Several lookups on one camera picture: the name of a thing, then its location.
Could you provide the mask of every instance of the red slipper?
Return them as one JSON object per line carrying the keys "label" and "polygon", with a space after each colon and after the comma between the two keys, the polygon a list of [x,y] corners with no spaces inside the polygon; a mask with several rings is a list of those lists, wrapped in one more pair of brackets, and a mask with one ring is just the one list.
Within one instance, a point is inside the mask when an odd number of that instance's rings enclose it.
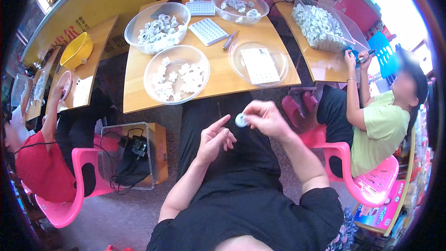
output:
{"label": "red slipper", "polygon": [[291,124],[293,124],[294,127],[299,128],[299,126],[296,124],[295,115],[296,113],[300,113],[301,109],[296,101],[294,101],[293,97],[287,95],[282,98],[282,109],[285,111],[286,115],[291,121]]}
{"label": "red slipper", "polygon": [[315,104],[317,104],[316,98],[311,94],[311,92],[305,92],[302,96],[302,99],[304,100],[305,106],[307,107],[308,111],[310,113],[313,112],[313,109],[315,107]]}

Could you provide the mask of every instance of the smartphone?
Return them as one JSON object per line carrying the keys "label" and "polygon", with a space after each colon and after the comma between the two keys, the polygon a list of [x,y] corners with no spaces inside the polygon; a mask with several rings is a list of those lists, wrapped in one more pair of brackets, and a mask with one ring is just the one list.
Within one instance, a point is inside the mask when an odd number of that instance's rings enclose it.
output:
{"label": "smartphone", "polygon": [[[182,3],[182,0],[168,0],[167,2],[176,2],[176,3]],[[171,6],[169,5],[163,5],[158,10],[156,10],[153,14],[150,15],[152,19],[158,19],[158,16],[160,14],[169,14],[170,13]]]}

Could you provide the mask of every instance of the person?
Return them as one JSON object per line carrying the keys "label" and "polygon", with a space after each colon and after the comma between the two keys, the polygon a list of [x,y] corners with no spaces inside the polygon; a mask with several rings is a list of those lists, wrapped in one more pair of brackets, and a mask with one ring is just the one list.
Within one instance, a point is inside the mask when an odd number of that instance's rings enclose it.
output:
{"label": "person", "polygon": [[[241,111],[250,127],[235,125]],[[283,195],[267,136],[282,144],[302,183],[299,204]],[[189,101],[177,182],[146,250],[325,250],[344,220],[329,186],[320,160],[273,102],[253,100],[249,92]]]}
{"label": "person", "polygon": [[12,113],[10,112],[10,106],[3,105],[3,116],[8,116],[9,124],[11,128],[15,130],[17,136],[17,143],[22,144],[29,136],[35,134],[34,130],[28,131],[25,126],[26,123],[26,107],[28,106],[28,102],[30,101],[31,90],[33,88],[33,80],[28,79],[27,89],[25,91],[24,97],[21,99],[20,104],[17,108],[15,108]]}
{"label": "person", "polygon": [[[358,55],[366,58],[360,64],[360,99],[355,77],[356,58],[349,50],[344,57],[349,77],[347,92],[325,85],[319,103],[310,92],[305,92],[307,118],[302,116],[298,104],[290,96],[282,99],[285,113],[292,122],[302,123],[302,131],[326,124],[327,142],[348,143],[352,177],[374,170],[398,149],[404,137],[410,134],[420,105],[426,100],[427,78],[419,61],[409,51],[393,54],[401,70],[390,91],[370,97],[367,70],[371,57],[363,51]],[[332,173],[342,178],[342,160],[332,156],[329,163]]]}
{"label": "person", "polygon": [[[57,124],[58,104],[62,86],[53,89],[47,104],[48,114],[43,126],[23,143],[9,121],[3,120],[5,146],[14,155],[15,171],[25,185],[46,201],[71,202],[76,196],[73,148],[92,148],[96,121],[108,111],[111,100],[99,88],[92,92],[87,107],[61,113]],[[85,196],[95,186],[94,170],[82,168]]]}

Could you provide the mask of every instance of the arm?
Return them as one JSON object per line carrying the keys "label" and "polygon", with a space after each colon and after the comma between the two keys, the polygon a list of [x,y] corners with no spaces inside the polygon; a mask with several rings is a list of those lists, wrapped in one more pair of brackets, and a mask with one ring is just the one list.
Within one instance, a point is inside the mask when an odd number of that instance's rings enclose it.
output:
{"label": "arm", "polygon": [[309,150],[291,129],[281,139],[283,148],[302,183],[302,194],[314,188],[330,187],[328,176],[319,158]]}
{"label": "arm", "polygon": [[161,207],[158,223],[165,219],[175,218],[180,211],[187,208],[203,183],[207,168],[217,158],[221,145],[225,151],[228,148],[234,148],[232,143],[237,142],[236,138],[229,129],[223,127],[230,118],[228,114],[201,132],[197,157],[192,161],[184,176],[167,194]]}
{"label": "arm", "polygon": [[361,92],[361,104],[365,108],[368,104],[375,101],[374,97],[370,97],[370,88],[368,86],[368,67],[371,63],[371,57],[369,57],[367,51],[362,51],[358,54],[358,57],[364,57],[366,60],[360,64],[360,92]]}
{"label": "arm", "polygon": [[[59,104],[60,96],[62,95],[62,90],[62,86],[55,87],[51,93],[51,98],[48,101],[48,114],[46,115],[46,120],[42,126],[42,135],[45,142],[54,141],[54,132],[56,131],[57,125],[57,106]],[[46,149],[49,151],[51,149],[51,145],[47,144]]]}
{"label": "arm", "polygon": [[302,193],[313,188],[329,187],[330,183],[320,160],[283,119],[274,102],[252,101],[243,111],[251,129],[278,139],[302,182]]}
{"label": "arm", "polygon": [[366,130],[364,122],[364,111],[360,109],[360,99],[356,84],[356,58],[351,51],[345,51],[345,62],[348,65],[348,86],[347,86],[347,120],[348,122],[362,130]]}
{"label": "arm", "polygon": [[167,194],[161,207],[158,223],[165,219],[175,218],[180,211],[187,208],[198,192],[208,167],[209,163],[204,163],[199,158],[193,160],[184,176]]}

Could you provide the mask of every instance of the black shirt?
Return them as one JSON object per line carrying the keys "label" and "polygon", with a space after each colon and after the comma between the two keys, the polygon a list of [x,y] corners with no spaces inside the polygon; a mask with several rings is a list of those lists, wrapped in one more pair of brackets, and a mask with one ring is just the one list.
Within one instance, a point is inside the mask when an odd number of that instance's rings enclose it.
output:
{"label": "black shirt", "polygon": [[274,251],[326,250],[344,216],[333,188],[315,188],[300,205],[279,190],[253,187],[193,200],[153,230],[147,251],[214,251],[224,240],[251,235]]}

